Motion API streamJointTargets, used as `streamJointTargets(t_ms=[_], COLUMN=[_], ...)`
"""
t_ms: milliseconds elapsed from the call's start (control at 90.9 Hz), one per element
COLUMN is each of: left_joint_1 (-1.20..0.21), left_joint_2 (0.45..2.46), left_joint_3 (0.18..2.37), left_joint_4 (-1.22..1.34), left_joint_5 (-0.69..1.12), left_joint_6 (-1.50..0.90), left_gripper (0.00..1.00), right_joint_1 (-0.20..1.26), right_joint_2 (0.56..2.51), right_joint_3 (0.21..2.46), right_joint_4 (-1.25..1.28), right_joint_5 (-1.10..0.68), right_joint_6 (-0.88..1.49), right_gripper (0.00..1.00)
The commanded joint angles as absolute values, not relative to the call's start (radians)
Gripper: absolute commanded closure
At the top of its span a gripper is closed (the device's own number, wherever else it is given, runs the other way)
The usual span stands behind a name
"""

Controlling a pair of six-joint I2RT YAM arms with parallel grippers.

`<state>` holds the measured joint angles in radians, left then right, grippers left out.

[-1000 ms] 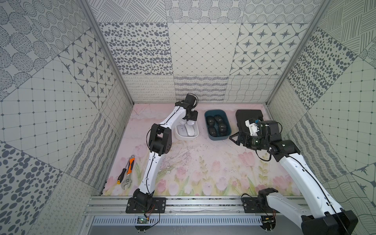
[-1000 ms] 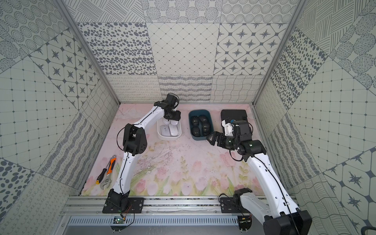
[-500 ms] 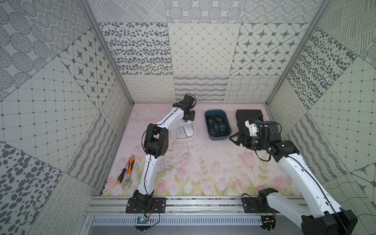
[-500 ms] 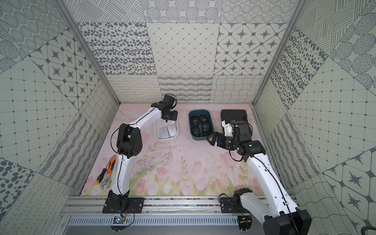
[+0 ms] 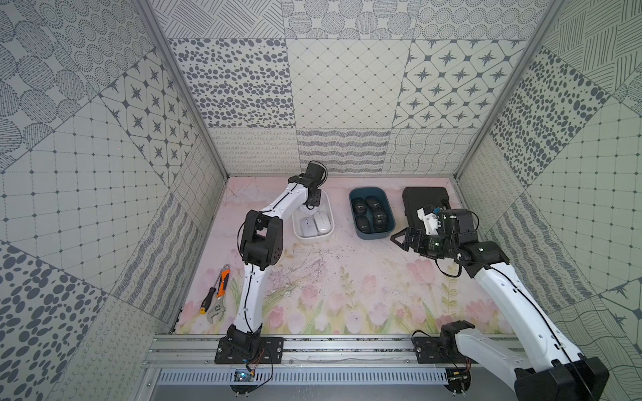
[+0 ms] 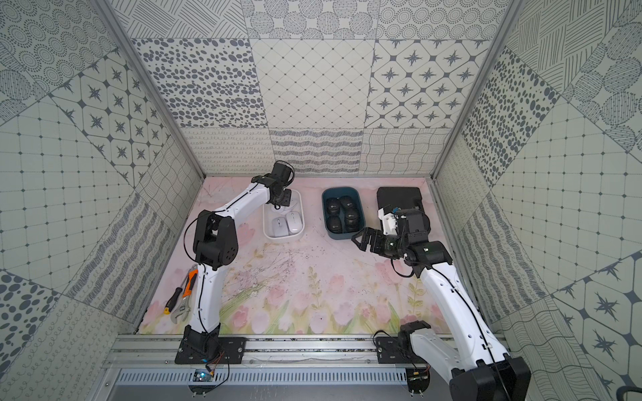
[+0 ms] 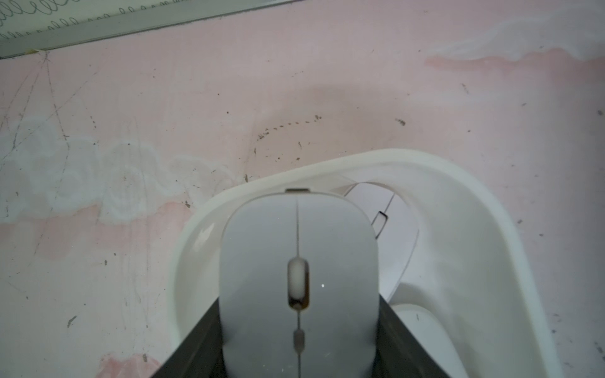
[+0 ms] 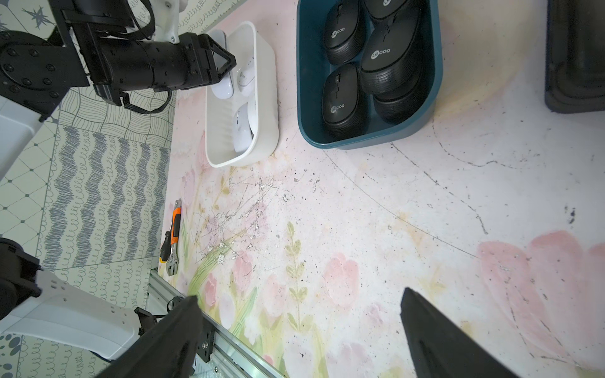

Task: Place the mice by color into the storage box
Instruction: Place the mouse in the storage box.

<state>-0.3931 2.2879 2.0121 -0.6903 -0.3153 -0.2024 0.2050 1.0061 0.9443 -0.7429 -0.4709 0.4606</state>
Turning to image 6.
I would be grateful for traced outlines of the white mouse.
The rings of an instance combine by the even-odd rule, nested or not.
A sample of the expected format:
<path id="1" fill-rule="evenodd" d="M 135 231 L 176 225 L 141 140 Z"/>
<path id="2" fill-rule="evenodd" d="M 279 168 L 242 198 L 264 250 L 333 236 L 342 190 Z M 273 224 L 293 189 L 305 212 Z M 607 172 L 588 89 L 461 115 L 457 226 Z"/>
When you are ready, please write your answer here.
<path id="1" fill-rule="evenodd" d="M 299 212 L 289 212 L 286 215 L 286 222 L 291 235 L 297 235 L 304 229 L 304 221 Z"/>
<path id="2" fill-rule="evenodd" d="M 273 237 L 289 236 L 289 227 L 285 217 L 277 217 L 272 220 Z"/>

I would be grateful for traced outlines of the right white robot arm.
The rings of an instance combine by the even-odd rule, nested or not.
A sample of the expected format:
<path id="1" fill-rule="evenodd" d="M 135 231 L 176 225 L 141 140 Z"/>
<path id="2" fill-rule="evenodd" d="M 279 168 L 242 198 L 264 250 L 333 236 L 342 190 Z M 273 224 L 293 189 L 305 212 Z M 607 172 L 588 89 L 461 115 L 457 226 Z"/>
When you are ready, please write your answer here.
<path id="1" fill-rule="evenodd" d="M 454 400 L 524 400 L 531 371 L 492 333 L 466 292 L 446 247 L 431 241 L 431 222 L 419 209 L 380 209 L 381 229 L 366 227 L 352 242 L 391 262 L 411 268 L 433 296 L 455 342 L 448 345 L 423 321 L 399 331 L 400 345 L 424 360 L 449 384 Z"/>

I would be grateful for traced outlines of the black mouse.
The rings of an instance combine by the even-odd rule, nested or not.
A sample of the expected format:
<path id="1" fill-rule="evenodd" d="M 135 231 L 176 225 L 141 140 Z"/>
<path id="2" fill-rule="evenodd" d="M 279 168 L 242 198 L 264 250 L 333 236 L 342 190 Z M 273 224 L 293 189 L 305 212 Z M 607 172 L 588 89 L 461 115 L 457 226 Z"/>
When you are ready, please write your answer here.
<path id="1" fill-rule="evenodd" d="M 326 219 L 326 228 L 330 233 L 333 234 L 343 233 L 343 225 L 341 219 L 338 216 L 329 216 Z"/>
<path id="2" fill-rule="evenodd" d="M 360 230 L 360 223 L 358 221 L 348 221 L 344 222 L 344 230 L 346 232 L 358 232 Z"/>
<path id="3" fill-rule="evenodd" d="M 325 200 L 325 211 L 329 217 L 338 216 L 341 212 L 341 203 L 338 198 L 330 197 Z"/>
<path id="4" fill-rule="evenodd" d="M 360 213 L 356 208 L 349 208 L 344 211 L 344 221 L 347 226 L 358 226 Z"/>
<path id="5" fill-rule="evenodd" d="M 342 197 L 339 197 L 339 202 L 344 210 L 356 209 L 354 199 L 349 195 L 343 195 Z"/>

